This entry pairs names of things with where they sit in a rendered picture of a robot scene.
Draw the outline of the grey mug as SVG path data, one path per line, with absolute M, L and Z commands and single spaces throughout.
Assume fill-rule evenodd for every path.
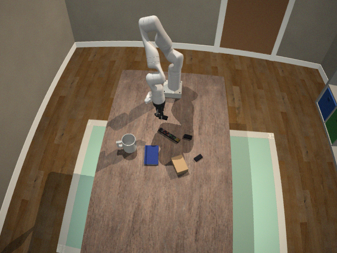
M 132 134 L 125 134 L 122 137 L 122 140 L 117 141 L 116 144 L 118 148 L 123 147 L 124 151 L 127 153 L 133 153 L 137 148 L 135 136 Z

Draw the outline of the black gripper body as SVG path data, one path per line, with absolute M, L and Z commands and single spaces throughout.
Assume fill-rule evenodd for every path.
M 160 112 L 161 108 L 165 105 L 165 101 L 162 104 L 155 104 L 155 103 L 153 103 L 153 105 L 156 107 L 156 111 L 158 109 L 158 111 Z

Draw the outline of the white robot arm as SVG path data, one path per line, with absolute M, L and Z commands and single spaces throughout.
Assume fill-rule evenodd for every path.
M 172 91 L 176 91 L 180 88 L 181 69 L 184 57 L 183 54 L 172 48 L 172 41 L 156 16 L 140 18 L 138 26 L 145 48 L 147 66 L 150 69 L 158 70 L 158 72 L 149 73 L 146 76 L 146 82 L 151 91 L 148 92 L 144 101 L 145 103 L 153 101 L 155 104 L 162 104 L 165 101 L 165 95 L 161 84 L 165 82 L 165 75 L 160 65 L 158 51 L 149 40 L 147 33 L 153 31 L 158 32 L 155 37 L 155 44 L 162 50 L 166 59 L 172 63 L 168 67 L 168 88 Z

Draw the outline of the blue notebook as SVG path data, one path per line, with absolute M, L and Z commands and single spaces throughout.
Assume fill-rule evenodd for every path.
M 158 145 L 145 145 L 144 165 L 158 165 Z

